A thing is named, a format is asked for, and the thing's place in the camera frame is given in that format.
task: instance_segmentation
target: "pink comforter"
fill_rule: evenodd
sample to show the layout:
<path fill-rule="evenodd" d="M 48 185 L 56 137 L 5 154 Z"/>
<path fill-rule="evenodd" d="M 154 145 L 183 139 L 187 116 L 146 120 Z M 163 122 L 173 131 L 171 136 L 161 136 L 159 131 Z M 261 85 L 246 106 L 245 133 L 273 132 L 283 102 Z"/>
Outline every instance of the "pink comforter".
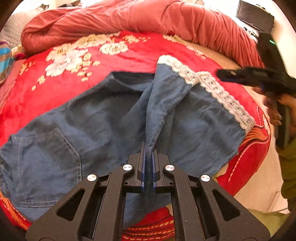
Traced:
<path fill-rule="evenodd" d="M 176 34 L 242 67 L 263 67 L 256 43 L 230 17 L 179 0 L 105 0 L 87 8 L 44 11 L 26 25 L 21 40 L 36 54 L 89 34 L 122 30 Z"/>

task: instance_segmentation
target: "red fabric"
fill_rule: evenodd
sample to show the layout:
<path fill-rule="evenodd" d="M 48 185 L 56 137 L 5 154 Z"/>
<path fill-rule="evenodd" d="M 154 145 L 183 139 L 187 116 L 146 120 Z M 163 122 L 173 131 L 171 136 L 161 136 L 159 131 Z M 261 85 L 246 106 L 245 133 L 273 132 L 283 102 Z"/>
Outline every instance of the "red fabric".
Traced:
<path fill-rule="evenodd" d="M 22 68 L 21 75 L 17 77 L 15 86 L 3 107 L 2 114 L 0 114 L 0 122 L 2 123 L 0 125 L 0 146 L 7 141 L 9 135 L 16 133 L 32 119 L 64 104 L 81 92 L 98 84 L 111 71 L 154 73 L 158 58 L 161 55 L 171 55 L 188 65 L 193 71 L 209 71 L 213 76 L 215 76 L 216 70 L 220 68 L 210 58 L 200 53 L 196 54 L 184 45 L 168 41 L 162 35 L 156 33 L 137 34 L 123 31 L 119 37 L 115 38 L 115 42 L 123 41 L 129 35 L 133 35 L 139 41 L 126 42 L 129 50 L 118 55 L 102 54 L 99 51 L 100 46 L 88 48 L 88 52 L 92 54 L 91 61 L 93 63 L 100 61 L 100 64 L 88 66 L 86 72 L 92 73 L 92 75 L 88 77 L 87 81 L 82 81 L 82 77 L 77 76 L 77 73 L 64 71 L 56 77 L 45 77 L 45 82 L 39 84 L 38 78 L 43 75 L 46 76 L 45 68 L 53 62 L 45 61 L 52 48 L 27 59 L 24 63 L 26 68 Z M 256 127 L 247 135 L 239 149 L 239 154 L 229 162 L 227 173 L 219 178 L 221 185 L 234 195 L 244 186 L 265 158 L 270 142 L 269 126 L 264 124 L 264 113 L 243 86 L 216 80 L 245 107 L 256 121 Z M 1 197 L 0 199 L 5 202 L 9 201 Z M 19 215 L 16 211 L 12 210 L 12 212 L 13 216 Z M 142 229 L 127 229 L 124 231 L 123 240 L 133 240 L 135 234 L 139 236 L 135 240 L 147 240 L 146 233 L 151 234 L 149 238 L 157 239 L 165 235 L 170 237 L 173 235 L 172 219 L 168 216 L 166 209 L 155 211 L 148 214 L 141 223 L 136 225 L 137 227 L 144 226 L 146 230 L 150 226 L 154 231 L 153 234 L 151 234 L 152 232 L 143 232 Z M 163 226 L 165 226 L 166 233 L 163 233 L 162 226 L 160 227 L 163 221 L 165 221 Z M 21 216 L 17 218 L 17 223 L 22 228 L 29 226 L 28 222 L 25 222 Z"/>
<path fill-rule="evenodd" d="M 13 67 L 9 73 L 9 76 L 6 78 L 4 83 L 0 86 L 0 113 L 2 112 L 2 107 L 11 89 L 13 88 L 13 85 L 15 84 L 15 79 L 17 78 L 20 72 L 20 67 L 23 62 L 24 60 L 19 60 L 13 64 Z"/>
<path fill-rule="evenodd" d="M 36 54 L 89 34 L 122 30 L 176 34 L 240 66 L 263 67 L 256 43 L 230 17 L 179 0 L 106 0 L 87 8 L 44 11 L 26 25 L 21 40 Z"/>
<path fill-rule="evenodd" d="M 18 53 L 15 57 L 16 60 L 21 60 L 21 59 L 25 59 L 25 58 L 26 58 L 25 53 Z"/>
<path fill-rule="evenodd" d="M 1 192 L 0 207 L 13 225 L 18 226 L 24 230 L 27 230 L 30 227 L 31 223 L 21 216 L 21 214 L 13 207 L 11 202 L 2 196 Z"/>

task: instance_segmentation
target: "jeans back pocket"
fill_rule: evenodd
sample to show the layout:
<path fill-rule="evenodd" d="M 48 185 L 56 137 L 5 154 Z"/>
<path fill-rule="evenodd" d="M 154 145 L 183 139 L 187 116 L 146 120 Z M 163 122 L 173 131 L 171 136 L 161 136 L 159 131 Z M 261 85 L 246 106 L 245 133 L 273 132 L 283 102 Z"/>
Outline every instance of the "jeans back pocket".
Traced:
<path fill-rule="evenodd" d="M 18 144 L 13 171 L 23 207 L 50 207 L 82 179 L 77 151 L 56 128 L 38 136 L 14 137 Z"/>

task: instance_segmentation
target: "blue denim fabric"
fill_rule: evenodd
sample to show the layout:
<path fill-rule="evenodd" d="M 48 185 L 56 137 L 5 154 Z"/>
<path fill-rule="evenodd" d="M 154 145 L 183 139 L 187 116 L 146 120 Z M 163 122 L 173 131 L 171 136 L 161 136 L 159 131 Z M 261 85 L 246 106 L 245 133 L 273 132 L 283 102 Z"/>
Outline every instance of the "blue denim fabric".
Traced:
<path fill-rule="evenodd" d="M 169 66 L 155 74 L 112 72 L 100 84 L 40 115 L 0 150 L 1 191 L 30 221 L 88 174 L 109 174 L 147 143 L 189 175 L 213 175 L 245 136 L 235 118 L 200 85 Z M 170 203 L 170 195 L 128 194 L 124 226 Z"/>

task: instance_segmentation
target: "olive green clothing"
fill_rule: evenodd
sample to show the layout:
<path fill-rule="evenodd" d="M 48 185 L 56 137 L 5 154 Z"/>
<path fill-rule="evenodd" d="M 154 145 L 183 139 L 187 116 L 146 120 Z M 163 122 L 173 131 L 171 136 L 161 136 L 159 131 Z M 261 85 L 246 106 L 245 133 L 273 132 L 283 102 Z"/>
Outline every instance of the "olive green clothing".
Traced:
<path fill-rule="evenodd" d="M 278 212 L 263 213 L 253 209 L 249 209 L 249 212 L 267 227 L 271 237 L 278 231 L 289 216 L 289 214 Z"/>
<path fill-rule="evenodd" d="M 281 194 L 288 199 L 289 210 L 296 204 L 296 138 L 283 150 L 277 149 L 284 183 Z"/>

